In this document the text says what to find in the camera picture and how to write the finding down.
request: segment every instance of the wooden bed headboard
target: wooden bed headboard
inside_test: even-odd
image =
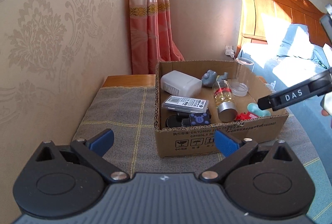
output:
[[[247,42],[267,43],[261,14],[275,16],[291,23],[305,24],[310,42],[319,46],[331,43],[319,23],[324,15],[309,0],[242,0],[242,14],[236,55]]]

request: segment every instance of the white plastic container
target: white plastic container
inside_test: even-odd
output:
[[[171,71],[161,77],[160,87],[174,96],[194,97],[200,93],[202,81],[179,71]]]

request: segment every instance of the gray toy figurine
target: gray toy figurine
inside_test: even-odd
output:
[[[224,75],[217,75],[217,72],[213,70],[208,70],[202,77],[202,84],[206,87],[212,87],[217,81],[227,80],[228,73],[225,72]]]

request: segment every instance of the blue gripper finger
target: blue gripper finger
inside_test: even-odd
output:
[[[103,156],[114,144],[114,132],[105,129],[86,142],[86,146],[99,156]]]
[[[225,156],[228,157],[241,146],[240,141],[234,141],[221,131],[215,131],[215,146]]]

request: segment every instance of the blue bedsheet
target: blue bedsheet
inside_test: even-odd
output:
[[[269,84],[275,83],[276,91],[295,85],[325,70],[310,60],[295,57],[279,58],[275,56],[275,50],[265,44],[245,44],[238,57],[252,60],[255,63],[254,73],[263,76]],[[319,159],[312,160],[310,165],[306,166],[316,185],[315,199],[319,199],[313,203],[310,214],[317,213],[317,216],[321,214],[315,221],[330,224],[332,223],[332,129],[331,117],[321,115],[321,99],[322,96],[315,96],[289,108],[305,129],[319,156]]]

